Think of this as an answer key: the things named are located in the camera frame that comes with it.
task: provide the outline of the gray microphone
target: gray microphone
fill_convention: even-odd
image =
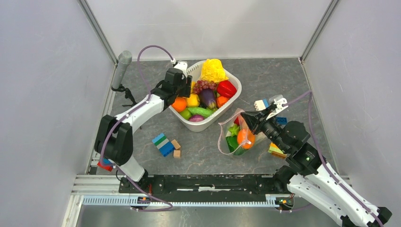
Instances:
[[[114,79],[112,82],[112,90],[117,90],[120,87],[122,78],[125,71],[132,62],[132,54],[129,51],[123,51],[118,56],[117,69],[115,71]]]

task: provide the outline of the orange fruit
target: orange fruit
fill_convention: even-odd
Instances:
[[[253,147],[253,144],[255,143],[255,135],[253,135],[249,129],[241,129],[238,132],[238,136],[237,136],[238,144],[241,144],[244,140],[246,141],[247,139],[248,139],[248,141],[251,142],[251,144],[245,143],[244,145],[242,145],[242,148],[244,148],[244,149],[249,149],[249,148]]]
[[[177,112],[184,111],[187,108],[187,102],[183,97],[177,97],[171,105]]]

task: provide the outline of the white wall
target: white wall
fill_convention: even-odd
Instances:
[[[177,59],[299,57],[330,0],[88,0],[118,55],[158,44]],[[144,59],[167,59],[149,50]]]
[[[401,2],[341,1],[306,59],[339,168],[363,196],[401,216]]]
[[[60,226],[113,65],[75,0],[0,3],[0,225]]]

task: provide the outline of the clear plastic bag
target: clear plastic bag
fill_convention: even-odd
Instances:
[[[237,109],[233,116],[220,125],[218,150],[225,155],[242,155],[257,143],[266,139],[263,133],[253,135],[241,117],[242,109]]]

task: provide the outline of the white basket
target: white basket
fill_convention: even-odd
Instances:
[[[188,75],[192,76],[192,81],[198,81],[199,77],[201,77],[202,66],[205,61],[200,61],[187,69]],[[210,117],[206,118],[201,122],[190,122],[184,119],[175,109],[170,106],[170,110],[180,119],[180,121],[191,131],[199,132],[205,130],[209,127],[217,118],[221,117],[232,105],[233,102],[239,97],[241,94],[242,86],[241,82],[237,79],[237,77],[233,76],[231,73],[226,72],[226,76],[228,80],[237,88],[237,93],[228,101],[226,102],[221,108],[219,108],[216,112],[214,112]]]

